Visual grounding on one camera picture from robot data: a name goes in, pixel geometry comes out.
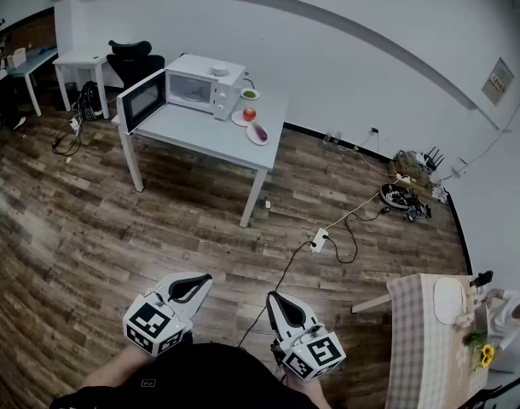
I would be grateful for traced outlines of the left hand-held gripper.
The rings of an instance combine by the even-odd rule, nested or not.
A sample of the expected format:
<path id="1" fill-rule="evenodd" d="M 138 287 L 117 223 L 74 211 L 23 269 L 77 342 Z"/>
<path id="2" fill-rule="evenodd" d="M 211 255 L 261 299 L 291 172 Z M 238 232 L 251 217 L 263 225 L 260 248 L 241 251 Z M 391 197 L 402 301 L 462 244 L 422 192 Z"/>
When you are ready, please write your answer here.
<path id="1" fill-rule="evenodd" d="M 139 295 L 123 318 L 124 336 L 152 357 L 175 347 L 192 330 L 191 319 L 207 297 L 212 277 L 174 273 L 159 283 Z"/>

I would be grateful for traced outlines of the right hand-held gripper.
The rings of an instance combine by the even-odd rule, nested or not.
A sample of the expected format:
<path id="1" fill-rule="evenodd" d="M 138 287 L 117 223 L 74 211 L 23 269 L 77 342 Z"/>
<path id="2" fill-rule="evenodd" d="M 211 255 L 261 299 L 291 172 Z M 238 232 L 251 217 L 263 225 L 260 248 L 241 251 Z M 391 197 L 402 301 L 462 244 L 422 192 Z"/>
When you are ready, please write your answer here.
<path id="1" fill-rule="evenodd" d="M 346 355 L 334 331 L 316 324 L 313 309 L 299 298 L 278 291 L 267 295 L 269 322 L 277 337 L 271 346 L 279 366 L 285 366 L 303 381 L 310 381 L 338 366 Z M 289 327 L 307 330 L 289 336 Z"/>

